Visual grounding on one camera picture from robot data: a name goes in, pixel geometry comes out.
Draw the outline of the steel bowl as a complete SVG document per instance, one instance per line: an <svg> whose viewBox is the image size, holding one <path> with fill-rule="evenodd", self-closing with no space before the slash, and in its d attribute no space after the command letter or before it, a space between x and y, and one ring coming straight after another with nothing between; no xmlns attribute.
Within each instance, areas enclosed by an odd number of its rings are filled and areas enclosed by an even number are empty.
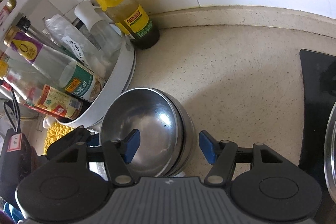
<svg viewBox="0 0 336 224"><path fill-rule="evenodd" d="M165 177L177 176L185 170L193 156L195 147L197 145L197 134L191 117L187 113L186 109L181 105L181 103L170 94L161 90L160 92L176 107L183 124L183 145L180 155L173 167L163 175Z"/></svg>
<svg viewBox="0 0 336 224"><path fill-rule="evenodd" d="M134 88L121 94L104 116L100 143L122 140L133 129L140 145L127 165L134 176L163 177L175 167L183 147L182 118L162 91Z"/></svg>

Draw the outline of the yellow chenille cloth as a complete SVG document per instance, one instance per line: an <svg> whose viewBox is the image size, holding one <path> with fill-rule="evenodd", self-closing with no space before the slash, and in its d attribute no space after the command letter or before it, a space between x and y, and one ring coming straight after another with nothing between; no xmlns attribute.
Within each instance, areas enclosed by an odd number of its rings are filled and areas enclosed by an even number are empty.
<svg viewBox="0 0 336 224"><path fill-rule="evenodd" d="M58 122L54 122L51 127L47 130L47 135L45 137L43 154L47 153L47 149L52 143L55 143L60 138L64 137L70 133L74 128L62 125Z"/></svg>

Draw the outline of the yellow cap vinegar bottle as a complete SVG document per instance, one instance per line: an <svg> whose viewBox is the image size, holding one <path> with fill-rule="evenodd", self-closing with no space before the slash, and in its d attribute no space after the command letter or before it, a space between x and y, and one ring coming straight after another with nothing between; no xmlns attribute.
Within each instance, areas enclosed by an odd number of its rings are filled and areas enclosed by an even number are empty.
<svg viewBox="0 0 336 224"><path fill-rule="evenodd" d="M1 61L1 79L9 80L15 90L34 108L55 118L73 121L87 110L83 101L52 87L39 72L19 72Z"/></svg>

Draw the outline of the red label soy sauce bottle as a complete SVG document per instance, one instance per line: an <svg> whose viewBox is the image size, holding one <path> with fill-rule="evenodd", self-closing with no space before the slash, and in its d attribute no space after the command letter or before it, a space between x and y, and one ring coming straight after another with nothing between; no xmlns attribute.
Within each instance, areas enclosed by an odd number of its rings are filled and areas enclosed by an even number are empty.
<svg viewBox="0 0 336 224"><path fill-rule="evenodd" d="M18 61L16 59L12 59L9 55L5 54L1 51L1 61L4 61L10 68L17 69L19 72L23 73L35 73L35 69L33 67L29 67L26 63ZM33 105L31 103L26 102L26 100L18 93L17 90L13 87L13 85L9 82L9 80L3 79L5 81L5 88L8 91L14 90L17 101L26 106L27 108L33 109Z"/></svg>

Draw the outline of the clear plastic bag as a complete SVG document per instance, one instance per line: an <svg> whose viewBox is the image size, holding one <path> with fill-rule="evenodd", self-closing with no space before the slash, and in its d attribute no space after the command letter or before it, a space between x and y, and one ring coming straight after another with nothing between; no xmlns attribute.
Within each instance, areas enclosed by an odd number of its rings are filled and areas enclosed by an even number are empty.
<svg viewBox="0 0 336 224"><path fill-rule="evenodd" d="M56 14L45 20L51 36L70 50L98 77L108 80L116 65L121 45L105 43L99 50L75 26Z"/></svg>

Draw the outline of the purple label fish sauce bottle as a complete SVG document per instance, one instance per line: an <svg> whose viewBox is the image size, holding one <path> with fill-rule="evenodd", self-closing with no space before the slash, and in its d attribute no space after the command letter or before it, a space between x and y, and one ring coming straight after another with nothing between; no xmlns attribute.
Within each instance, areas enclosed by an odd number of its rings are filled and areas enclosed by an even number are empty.
<svg viewBox="0 0 336 224"><path fill-rule="evenodd" d="M3 43L59 88L87 102L93 102L105 85L104 80L74 58L27 36L15 26L7 30Z"/></svg>

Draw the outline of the black gas stove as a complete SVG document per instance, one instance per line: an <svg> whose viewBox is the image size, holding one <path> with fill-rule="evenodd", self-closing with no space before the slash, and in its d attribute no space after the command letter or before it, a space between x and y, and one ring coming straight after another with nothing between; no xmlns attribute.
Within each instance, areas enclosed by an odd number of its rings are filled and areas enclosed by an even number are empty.
<svg viewBox="0 0 336 224"><path fill-rule="evenodd" d="M299 52L304 90L304 122L299 168L326 190L323 167L325 134L335 104L335 56L311 50Z"/></svg>

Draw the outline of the green yellow label oil bottle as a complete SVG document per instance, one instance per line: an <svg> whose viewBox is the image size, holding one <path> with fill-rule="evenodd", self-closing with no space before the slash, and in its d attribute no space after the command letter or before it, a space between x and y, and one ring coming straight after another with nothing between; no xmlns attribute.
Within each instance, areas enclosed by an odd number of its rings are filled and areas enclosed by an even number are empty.
<svg viewBox="0 0 336 224"><path fill-rule="evenodd" d="M159 41L158 28L137 0L96 0L96 2L137 48L145 50Z"/></svg>

